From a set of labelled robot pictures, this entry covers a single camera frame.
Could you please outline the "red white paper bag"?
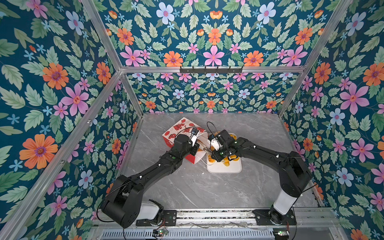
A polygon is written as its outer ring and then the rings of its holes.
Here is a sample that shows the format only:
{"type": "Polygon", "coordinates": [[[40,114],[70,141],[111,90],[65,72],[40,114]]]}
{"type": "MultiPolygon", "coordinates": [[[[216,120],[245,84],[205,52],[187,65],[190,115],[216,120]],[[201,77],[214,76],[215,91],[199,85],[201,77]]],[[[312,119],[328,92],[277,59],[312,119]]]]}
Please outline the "red white paper bag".
{"type": "Polygon", "coordinates": [[[208,140],[208,133],[202,127],[192,122],[191,120],[183,117],[178,122],[176,122],[172,127],[166,130],[162,137],[168,147],[172,147],[175,143],[177,135],[186,135],[192,140],[196,140],[196,144],[199,144],[199,149],[197,153],[193,155],[188,155],[186,160],[192,164],[196,164],[199,161],[203,160],[206,155],[205,150],[208,150],[210,147],[210,142],[208,140]]]}

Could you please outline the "yellow speckled fake bread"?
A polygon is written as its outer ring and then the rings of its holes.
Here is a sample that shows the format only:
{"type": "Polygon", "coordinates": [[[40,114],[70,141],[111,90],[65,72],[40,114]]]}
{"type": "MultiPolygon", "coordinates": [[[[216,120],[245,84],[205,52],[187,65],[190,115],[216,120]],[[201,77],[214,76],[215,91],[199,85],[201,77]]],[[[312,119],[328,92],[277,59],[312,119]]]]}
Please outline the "yellow speckled fake bread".
{"type": "Polygon", "coordinates": [[[229,167],[229,166],[230,166],[230,161],[228,161],[228,160],[223,160],[223,161],[221,161],[221,163],[222,163],[224,166],[226,166],[226,167],[229,167]]]}

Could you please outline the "metal tongs with white tips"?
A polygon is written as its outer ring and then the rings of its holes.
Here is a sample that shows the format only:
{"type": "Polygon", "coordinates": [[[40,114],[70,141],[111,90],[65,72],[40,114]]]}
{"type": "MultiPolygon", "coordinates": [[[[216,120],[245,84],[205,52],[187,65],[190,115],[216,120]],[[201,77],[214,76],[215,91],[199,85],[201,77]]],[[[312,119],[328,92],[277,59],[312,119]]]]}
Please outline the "metal tongs with white tips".
{"type": "Polygon", "coordinates": [[[210,148],[207,148],[207,147],[203,147],[203,151],[205,151],[208,154],[212,153],[212,150],[210,148]]]}

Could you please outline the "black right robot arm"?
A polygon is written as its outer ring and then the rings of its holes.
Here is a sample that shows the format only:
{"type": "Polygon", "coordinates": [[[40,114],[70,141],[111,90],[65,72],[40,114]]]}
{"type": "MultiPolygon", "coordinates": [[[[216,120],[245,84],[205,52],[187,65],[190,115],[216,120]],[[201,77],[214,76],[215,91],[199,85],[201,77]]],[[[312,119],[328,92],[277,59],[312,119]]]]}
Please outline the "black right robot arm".
{"type": "Polygon", "coordinates": [[[269,212],[264,215],[255,210],[257,217],[270,220],[274,225],[281,225],[289,218],[289,212],[298,198],[307,189],[312,174],[304,158],[297,152],[290,153],[270,150],[245,138],[234,139],[226,130],[208,137],[210,147],[213,147],[211,158],[216,162],[231,161],[231,156],[254,160],[279,174],[281,190],[269,212]]]}

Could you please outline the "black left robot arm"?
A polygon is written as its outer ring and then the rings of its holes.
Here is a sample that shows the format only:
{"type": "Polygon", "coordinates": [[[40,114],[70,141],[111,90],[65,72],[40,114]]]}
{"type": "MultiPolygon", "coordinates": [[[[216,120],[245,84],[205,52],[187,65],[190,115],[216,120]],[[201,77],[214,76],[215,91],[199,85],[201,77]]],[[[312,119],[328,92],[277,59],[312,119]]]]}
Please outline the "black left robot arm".
{"type": "Polygon", "coordinates": [[[162,178],[174,173],[188,155],[195,155],[200,145],[187,135],[178,135],[169,151],[142,172],[119,176],[100,209],[123,228],[131,226],[139,217],[145,192],[162,178]]]}

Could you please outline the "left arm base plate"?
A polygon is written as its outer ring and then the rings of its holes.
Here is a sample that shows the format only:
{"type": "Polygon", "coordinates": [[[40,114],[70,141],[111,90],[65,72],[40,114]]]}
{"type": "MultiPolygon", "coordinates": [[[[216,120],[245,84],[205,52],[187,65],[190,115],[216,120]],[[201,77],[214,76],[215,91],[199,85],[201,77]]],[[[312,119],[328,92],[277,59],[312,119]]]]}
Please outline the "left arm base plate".
{"type": "Polygon", "coordinates": [[[152,220],[136,220],[136,226],[160,227],[165,225],[166,227],[174,227],[177,221],[177,214],[176,210],[161,210],[152,220]]]}

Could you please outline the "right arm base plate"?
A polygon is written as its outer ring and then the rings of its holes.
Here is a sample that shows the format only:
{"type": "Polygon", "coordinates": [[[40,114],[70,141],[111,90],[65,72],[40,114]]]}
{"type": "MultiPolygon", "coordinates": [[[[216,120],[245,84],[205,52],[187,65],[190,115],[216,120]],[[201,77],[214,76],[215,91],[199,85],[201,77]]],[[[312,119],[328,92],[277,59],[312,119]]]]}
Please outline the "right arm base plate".
{"type": "Polygon", "coordinates": [[[292,209],[289,210],[286,215],[282,215],[274,209],[256,209],[253,210],[252,213],[255,215],[258,226],[295,226],[297,224],[296,217],[292,209]]]}

